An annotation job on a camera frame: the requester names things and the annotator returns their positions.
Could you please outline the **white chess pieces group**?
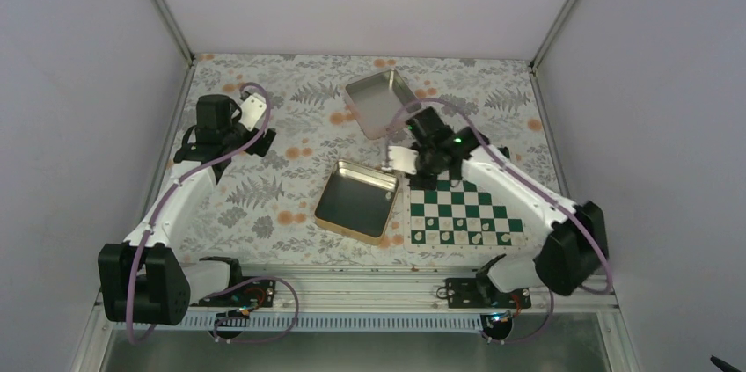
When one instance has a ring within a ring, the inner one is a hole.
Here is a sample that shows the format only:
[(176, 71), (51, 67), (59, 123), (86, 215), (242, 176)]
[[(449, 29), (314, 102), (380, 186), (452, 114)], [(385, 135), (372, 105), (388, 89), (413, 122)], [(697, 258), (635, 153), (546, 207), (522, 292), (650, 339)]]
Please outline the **white chess pieces group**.
[(432, 249), (517, 248), (528, 243), (523, 221), (482, 191), (412, 191), (405, 197), (406, 242)]

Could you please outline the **gold square tin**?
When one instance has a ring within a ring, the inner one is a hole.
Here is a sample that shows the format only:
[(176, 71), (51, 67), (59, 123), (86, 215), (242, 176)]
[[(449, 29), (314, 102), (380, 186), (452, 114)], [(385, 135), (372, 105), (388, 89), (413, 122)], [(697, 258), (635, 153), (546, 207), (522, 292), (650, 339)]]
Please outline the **gold square tin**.
[(391, 173), (340, 159), (318, 198), (315, 223), (343, 237), (378, 245), (391, 220), (399, 185)]

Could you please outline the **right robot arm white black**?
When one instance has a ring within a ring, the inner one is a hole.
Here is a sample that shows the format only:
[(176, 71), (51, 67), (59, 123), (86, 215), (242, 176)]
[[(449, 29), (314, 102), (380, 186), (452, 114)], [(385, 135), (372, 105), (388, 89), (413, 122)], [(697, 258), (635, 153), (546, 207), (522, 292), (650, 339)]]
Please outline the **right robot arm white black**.
[(606, 284), (590, 292), (612, 291), (603, 211), (594, 202), (580, 204), (540, 184), (491, 144), (471, 120), (455, 131), (428, 107), (409, 117), (406, 128), (413, 145), (387, 146), (386, 160), (407, 174), (413, 188), (435, 190), (438, 176), (447, 172), (498, 198), (508, 215), (516, 215), (523, 230), (533, 232), (538, 240), (534, 249), (499, 255), (481, 268), (476, 294), (483, 305), (497, 308), (510, 292), (536, 286), (570, 296), (578, 288), (585, 289), (586, 280), (597, 270), (605, 272)]

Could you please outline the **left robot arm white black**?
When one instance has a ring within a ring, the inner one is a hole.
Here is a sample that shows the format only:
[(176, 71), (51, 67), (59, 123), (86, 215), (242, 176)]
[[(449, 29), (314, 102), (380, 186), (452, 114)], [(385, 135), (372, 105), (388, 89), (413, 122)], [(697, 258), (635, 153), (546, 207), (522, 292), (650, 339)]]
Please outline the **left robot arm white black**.
[(205, 297), (231, 306), (244, 296), (235, 259), (207, 257), (182, 266), (176, 251), (232, 158), (268, 153), (276, 137), (268, 126), (270, 106), (260, 91), (240, 100), (209, 94), (198, 99), (195, 112), (153, 206), (122, 243), (99, 252), (100, 292), (113, 322), (176, 325)]

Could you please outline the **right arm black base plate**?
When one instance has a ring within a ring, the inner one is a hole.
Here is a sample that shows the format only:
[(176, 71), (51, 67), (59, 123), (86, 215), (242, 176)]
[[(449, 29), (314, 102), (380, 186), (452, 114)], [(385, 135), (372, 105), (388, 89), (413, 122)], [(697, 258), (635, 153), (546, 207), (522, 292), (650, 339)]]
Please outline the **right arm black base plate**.
[(435, 291), (435, 297), (450, 309), (528, 309), (532, 306), (527, 288), (510, 293), (499, 291), (491, 283), (475, 278), (449, 278)]

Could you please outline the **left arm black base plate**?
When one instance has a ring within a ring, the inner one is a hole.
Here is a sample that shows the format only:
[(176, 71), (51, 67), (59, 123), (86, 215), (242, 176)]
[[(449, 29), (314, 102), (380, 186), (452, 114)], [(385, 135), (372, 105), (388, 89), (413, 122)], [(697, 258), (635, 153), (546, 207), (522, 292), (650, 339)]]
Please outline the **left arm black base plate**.
[(230, 293), (200, 300), (195, 306), (227, 309), (264, 309), (274, 303), (276, 281), (256, 281)]

